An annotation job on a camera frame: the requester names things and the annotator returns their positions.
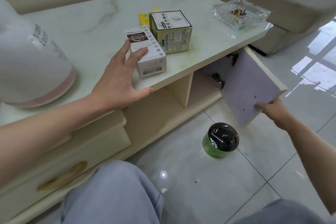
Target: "person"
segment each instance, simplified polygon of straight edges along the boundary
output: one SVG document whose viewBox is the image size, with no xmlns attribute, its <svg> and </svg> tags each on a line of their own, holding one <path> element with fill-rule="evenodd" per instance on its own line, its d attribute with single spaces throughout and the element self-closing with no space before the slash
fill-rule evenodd
<svg viewBox="0 0 336 224">
<path fill-rule="evenodd" d="M 132 88 L 133 70 L 147 49 L 137 50 L 126 61 L 129 47 L 126 41 L 88 96 L 0 127 L 0 187 L 75 129 L 153 92 L 152 88 Z M 329 213 L 335 213 L 336 150 L 296 119 L 280 99 L 257 103 L 256 108 L 287 131 L 319 197 Z M 113 161 L 98 168 L 86 183 L 66 196 L 61 205 L 61 222 L 157 224 L 162 209 L 162 195 L 139 168 Z M 326 222 L 305 206 L 280 199 L 235 223 Z"/>
</svg>

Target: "forearm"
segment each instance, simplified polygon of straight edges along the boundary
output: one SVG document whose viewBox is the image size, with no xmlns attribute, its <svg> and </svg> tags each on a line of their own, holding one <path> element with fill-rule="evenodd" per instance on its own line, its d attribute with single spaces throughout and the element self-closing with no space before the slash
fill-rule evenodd
<svg viewBox="0 0 336 224">
<path fill-rule="evenodd" d="M 0 127 L 0 187 L 63 137 L 106 112 L 89 95 Z"/>
<path fill-rule="evenodd" d="M 302 164 L 330 214 L 336 212 L 336 150 L 296 118 L 287 132 Z"/>
</svg>

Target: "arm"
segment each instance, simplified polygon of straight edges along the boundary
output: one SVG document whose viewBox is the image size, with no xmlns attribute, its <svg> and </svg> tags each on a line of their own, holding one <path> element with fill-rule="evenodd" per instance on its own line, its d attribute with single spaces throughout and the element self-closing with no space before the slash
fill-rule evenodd
<svg viewBox="0 0 336 224">
<path fill-rule="evenodd" d="M 256 107 L 287 131 L 311 183 L 330 214 L 336 212 L 336 150 L 296 119 L 280 99 Z"/>
<path fill-rule="evenodd" d="M 72 131 L 153 92 L 152 88 L 132 88 L 134 67 L 147 48 L 125 61 L 129 46 L 126 41 L 114 55 L 88 96 L 0 127 L 0 187 Z"/>
</svg>

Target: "white kettle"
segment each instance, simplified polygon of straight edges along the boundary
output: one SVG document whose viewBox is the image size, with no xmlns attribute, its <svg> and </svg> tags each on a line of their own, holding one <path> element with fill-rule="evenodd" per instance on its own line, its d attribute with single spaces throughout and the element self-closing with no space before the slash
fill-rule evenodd
<svg viewBox="0 0 336 224">
<path fill-rule="evenodd" d="M 76 70 L 38 25 L 0 0 L 0 101 L 35 107 L 64 94 Z"/>
</svg>

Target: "white glossy floor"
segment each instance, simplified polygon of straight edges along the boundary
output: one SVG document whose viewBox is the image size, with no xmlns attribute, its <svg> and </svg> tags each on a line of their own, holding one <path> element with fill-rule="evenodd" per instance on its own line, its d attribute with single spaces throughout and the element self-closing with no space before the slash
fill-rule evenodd
<svg viewBox="0 0 336 224">
<path fill-rule="evenodd" d="M 336 22 L 259 58 L 288 86 L 283 100 L 292 113 L 336 147 Z M 164 194 L 162 223 L 233 223 L 280 197 L 327 218 L 288 135 L 263 114 L 238 128 L 228 113 L 218 100 L 130 159 Z M 214 122 L 240 135 L 238 150 L 223 160 L 202 149 Z M 39 223 L 59 222 L 53 212 Z"/>
</svg>

